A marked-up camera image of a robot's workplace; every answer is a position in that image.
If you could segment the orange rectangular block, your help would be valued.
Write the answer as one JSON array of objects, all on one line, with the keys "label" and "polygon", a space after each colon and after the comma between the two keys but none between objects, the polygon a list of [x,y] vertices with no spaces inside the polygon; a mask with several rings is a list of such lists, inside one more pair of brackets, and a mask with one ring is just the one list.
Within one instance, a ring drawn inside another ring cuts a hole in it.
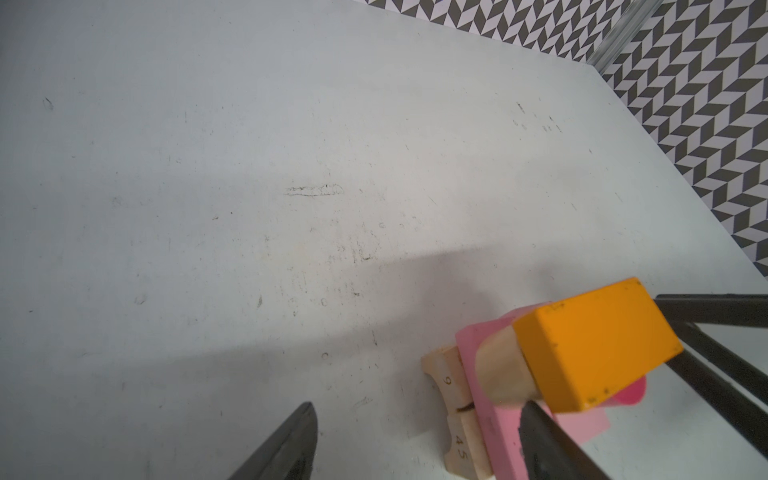
[{"label": "orange rectangular block", "polygon": [[537,307],[512,328],[555,414],[597,407],[684,351],[635,277]]}]

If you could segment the pink rectangular block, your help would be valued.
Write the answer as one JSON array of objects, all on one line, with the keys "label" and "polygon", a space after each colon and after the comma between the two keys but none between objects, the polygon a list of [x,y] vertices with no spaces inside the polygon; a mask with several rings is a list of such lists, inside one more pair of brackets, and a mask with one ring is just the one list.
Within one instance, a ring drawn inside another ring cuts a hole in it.
[{"label": "pink rectangular block", "polygon": [[[490,402],[481,390],[476,378],[475,356],[480,344],[487,337],[512,325],[536,307],[536,305],[529,305],[517,308],[496,320],[467,326],[455,335],[486,451],[497,479],[526,479],[528,477],[519,436],[521,410],[519,408],[496,407]],[[551,414],[550,417],[579,445],[610,428],[609,419],[601,408],[573,414]]]}]

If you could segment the magenta cylinder block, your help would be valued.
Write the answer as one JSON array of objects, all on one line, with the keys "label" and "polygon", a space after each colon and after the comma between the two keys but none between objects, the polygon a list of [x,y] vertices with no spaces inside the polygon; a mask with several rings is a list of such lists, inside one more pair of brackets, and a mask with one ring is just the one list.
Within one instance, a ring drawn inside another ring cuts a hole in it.
[{"label": "magenta cylinder block", "polygon": [[601,406],[603,408],[612,408],[637,405],[644,399],[646,390],[647,379],[643,376],[604,401]]}]

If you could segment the natural wood cylinder block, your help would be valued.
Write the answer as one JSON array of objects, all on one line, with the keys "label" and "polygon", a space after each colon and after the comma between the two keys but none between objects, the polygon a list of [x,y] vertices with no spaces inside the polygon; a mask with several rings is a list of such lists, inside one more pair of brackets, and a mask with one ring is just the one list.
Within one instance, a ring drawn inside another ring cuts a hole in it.
[{"label": "natural wood cylinder block", "polygon": [[481,342],[475,375],[483,394],[497,407],[519,408],[543,399],[512,325]]}]

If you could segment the natural wood arch block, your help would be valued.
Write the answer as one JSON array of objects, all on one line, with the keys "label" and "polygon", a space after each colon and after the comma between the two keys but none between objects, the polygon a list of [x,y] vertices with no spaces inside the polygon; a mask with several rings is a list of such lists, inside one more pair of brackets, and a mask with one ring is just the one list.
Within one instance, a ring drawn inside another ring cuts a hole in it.
[{"label": "natural wood arch block", "polygon": [[433,350],[421,358],[421,367],[434,381],[447,410],[450,447],[444,455],[446,470],[464,479],[492,479],[492,466],[458,347]]}]

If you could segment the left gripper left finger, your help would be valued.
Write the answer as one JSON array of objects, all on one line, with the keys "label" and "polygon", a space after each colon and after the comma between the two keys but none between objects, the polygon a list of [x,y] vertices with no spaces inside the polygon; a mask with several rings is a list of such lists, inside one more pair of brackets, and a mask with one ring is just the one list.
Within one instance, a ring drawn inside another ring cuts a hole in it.
[{"label": "left gripper left finger", "polygon": [[229,480],[308,480],[318,445],[318,418],[302,403]]}]

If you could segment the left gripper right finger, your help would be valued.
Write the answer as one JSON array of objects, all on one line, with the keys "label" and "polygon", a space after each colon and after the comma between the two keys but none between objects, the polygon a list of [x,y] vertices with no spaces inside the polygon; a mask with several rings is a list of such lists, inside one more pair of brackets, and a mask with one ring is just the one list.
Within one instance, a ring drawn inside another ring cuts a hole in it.
[{"label": "left gripper right finger", "polygon": [[521,410],[522,455],[532,480],[609,480],[606,473],[535,402]]}]

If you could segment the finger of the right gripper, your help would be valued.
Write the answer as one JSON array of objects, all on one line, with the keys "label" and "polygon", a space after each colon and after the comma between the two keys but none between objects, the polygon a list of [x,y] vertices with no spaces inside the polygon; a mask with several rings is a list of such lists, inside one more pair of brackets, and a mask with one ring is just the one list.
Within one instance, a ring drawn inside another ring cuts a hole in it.
[{"label": "finger of the right gripper", "polygon": [[766,294],[664,294],[655,303],[670,323],[766,328]]},{"label": "finger of the right gripper", "polygon": [[674,322],[688,348],[666,365],[762,456],[767,455],[767,374],[704,333]]}]

